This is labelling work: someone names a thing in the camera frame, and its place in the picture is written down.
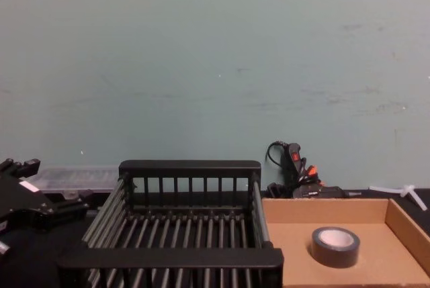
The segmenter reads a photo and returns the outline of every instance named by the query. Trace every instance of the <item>gray tape roll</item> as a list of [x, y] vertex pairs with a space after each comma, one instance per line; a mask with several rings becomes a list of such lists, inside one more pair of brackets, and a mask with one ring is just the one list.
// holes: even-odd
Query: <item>gray tape roll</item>
[[348, 268], [357, 263], [359, 245], [360, 239], [353, 232], [329, 226], [312, 233], [311, 253], [325, 266]]

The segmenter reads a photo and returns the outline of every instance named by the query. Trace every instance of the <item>transparent plastic tray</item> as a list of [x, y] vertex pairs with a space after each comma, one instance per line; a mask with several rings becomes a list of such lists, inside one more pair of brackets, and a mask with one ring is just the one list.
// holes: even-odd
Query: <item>transparent plastic tray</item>
[[117, 181], [117, 166], [48, 167], [29, 179], [31, 184], [46, 193], [84, 189], [111, 191]]

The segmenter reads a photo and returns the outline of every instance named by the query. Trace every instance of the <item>black wire basket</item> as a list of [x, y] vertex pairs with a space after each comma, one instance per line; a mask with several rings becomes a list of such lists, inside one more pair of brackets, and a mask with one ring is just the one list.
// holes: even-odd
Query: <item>black wire basket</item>
[[282, 286], [258, 162], [127, 160], [119, 172], [82, 244], [58, 260], [63, 288]]

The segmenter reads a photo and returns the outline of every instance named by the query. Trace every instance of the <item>black device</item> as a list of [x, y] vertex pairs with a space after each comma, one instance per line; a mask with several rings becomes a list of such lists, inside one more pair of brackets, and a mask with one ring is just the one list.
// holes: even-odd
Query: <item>black device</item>
[[54, 203], [22, 177], [38, 173], [40, 160], [23, 164], [8, 158], [0, 163], [0, 233], [20, 227], [49, 230], [56, 224], [84, 218], [88, 205], [81, 199]]
[[[281, 161], [276, 162], [271, 156], [271, 149], [281, 149]], [[326, 187], [318, 177], [316, 166], [306, 168], [306, 157], [300, 156], [300, 145], [282, 141], [272, 142], [267, 148], [266, 157], [282, 169], [284, 185], [272, 183], [267, 187], [270, 197], [315, 197], [344, 198], [349, 197], [340, 187]]]

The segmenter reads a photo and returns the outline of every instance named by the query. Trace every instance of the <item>black plastic frame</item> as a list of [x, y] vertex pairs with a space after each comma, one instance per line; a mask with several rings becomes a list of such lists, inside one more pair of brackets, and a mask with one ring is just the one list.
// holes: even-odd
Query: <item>black plastic frame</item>
[[[251, 229], [255, 237], [254, 248], [88, 248], [85, 243], [74, 251], [68, 253], [58, 260], [60, 282], [63, 288], [86, 287], [89, 269], [99, 270], [99, 287], [107, 287], [107, 273], [110, 269], [118, 269], [122, 272], [124, 287], [131, 287], [130, 272], [132, 269], [144, 269], [145, 287], [152, 287], [151, 271], [153, 269], [169, 269], [170, 277], [173, 278], [178, 269], [251, 269], [259, 270], [257, 282], [253, 287], [281, 287], [282, 267], [284, 257], [280, 249], [265, 238], [263, 233], [267, 228], [261, 210], [260, 177], [261, 165], [255, 161], [248, 160], [127, 160], [119, 167], [120, 181], [123, 181], [125, 209], [128, 215], [135, 213], [194, 213], [205, 218], [213, 218], [215, 215], [245, 213], [253, 219]], [[148, 194], [144, 194], [144, 203], [136, 204], [134, 193], [134, 179], [143, 178], [148, 193], [148, 178], [159, 178], [160, 191], [159, 204], [150, 205]], [[172, 178], [174, 192], [164, 193], [163, 178]], [[178, 178], [189, 178], [188, 195], [179, 192], [177, 186]], [[233, 179], [233, 204], [223, 205], [195, 205], [193, 201], [192, 179], [215, 178], [221, 182], [222, 178]], [[244, 193], [237, 191], [237, 179], [248, 179], [248, 190]], [[207, 198], [215, 194], [219, 197], [224, 195], [222, 187], [218, 192], [206, 191], [198, 193]], [[187, 204], [180, 202], [179, 196], [188, 197]], [[175, 281], [169, 280], [168, 287], [174, 287]], [[200, 287], [199, 281], [194, 281], [194, 287]]]

